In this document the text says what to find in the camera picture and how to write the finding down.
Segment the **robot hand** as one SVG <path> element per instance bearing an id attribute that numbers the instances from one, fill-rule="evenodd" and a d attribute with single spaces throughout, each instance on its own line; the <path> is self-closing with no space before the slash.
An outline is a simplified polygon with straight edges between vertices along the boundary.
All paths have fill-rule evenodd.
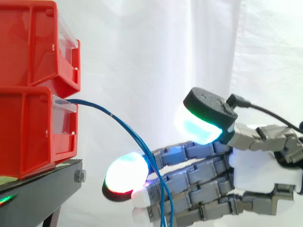
<path id="1" fill-rule="evenodd" d="M 272 115 L 241 96 L 192 88 L 175 119 L 187 141 L 119 157 L 108 168 L 103 195 L 132 201 L 134 220 L 161 227 L 287 209 L 303 193 L 303 129 L 287 121 L 240 124 L 237 107 Z"/>

